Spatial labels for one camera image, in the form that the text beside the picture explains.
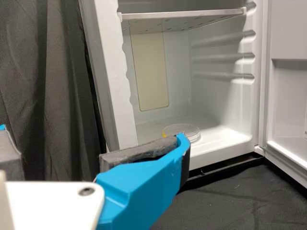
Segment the gray foam pad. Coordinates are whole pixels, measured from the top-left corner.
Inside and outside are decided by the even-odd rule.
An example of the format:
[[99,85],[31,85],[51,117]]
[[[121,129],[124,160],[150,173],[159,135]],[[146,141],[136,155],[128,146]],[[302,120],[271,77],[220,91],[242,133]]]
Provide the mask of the gray foam pad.
[[163,156],[176,147],[177,138],[173,136],[155,140],[129,149],[100,154],[100,172],[105,172],[119,164]]
[[6,130],[0,131],[0,170],[5,171],[8,181],[24,180],[21,154]]

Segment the refrigerator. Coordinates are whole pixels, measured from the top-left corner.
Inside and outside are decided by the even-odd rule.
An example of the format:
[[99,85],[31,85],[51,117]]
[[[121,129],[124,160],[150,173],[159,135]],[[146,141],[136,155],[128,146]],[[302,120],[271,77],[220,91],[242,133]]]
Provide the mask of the refrigerator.
[[307,187],[306,0],[79,0],[110,151],[191,124],[189,169],[256,152]]

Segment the screw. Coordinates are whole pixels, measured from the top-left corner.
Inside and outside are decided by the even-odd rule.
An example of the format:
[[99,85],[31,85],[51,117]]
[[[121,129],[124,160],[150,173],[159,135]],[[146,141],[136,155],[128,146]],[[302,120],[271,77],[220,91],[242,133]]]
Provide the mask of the screw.
[[93,188],[87,187],[87,188],[81,189],[79,191],[79,195],[81,195],[81,196],[89,196],[89,195],[93,194],[94,192],[95,192],[95,190]]

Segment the black floor cloth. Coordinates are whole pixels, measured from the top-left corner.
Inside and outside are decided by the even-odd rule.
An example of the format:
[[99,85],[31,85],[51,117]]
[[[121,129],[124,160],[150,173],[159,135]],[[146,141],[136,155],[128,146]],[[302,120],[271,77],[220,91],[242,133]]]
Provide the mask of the black floor cloth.
[[307,190],[268,162],[187,182],[153,230],[307,230]]

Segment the petri dish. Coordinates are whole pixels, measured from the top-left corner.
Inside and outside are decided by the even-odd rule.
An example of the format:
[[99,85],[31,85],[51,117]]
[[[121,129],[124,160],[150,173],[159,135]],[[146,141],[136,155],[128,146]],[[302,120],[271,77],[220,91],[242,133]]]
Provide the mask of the petri dish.
[[192,124],[172,124],[170,126],[166,126],[162,130],[162,136],[164,138],[176,135],[178,133],[184,133],[184,135],[186,135],[186,137],[189,139],[190,143],[196,142],[201,138],[200,129]]

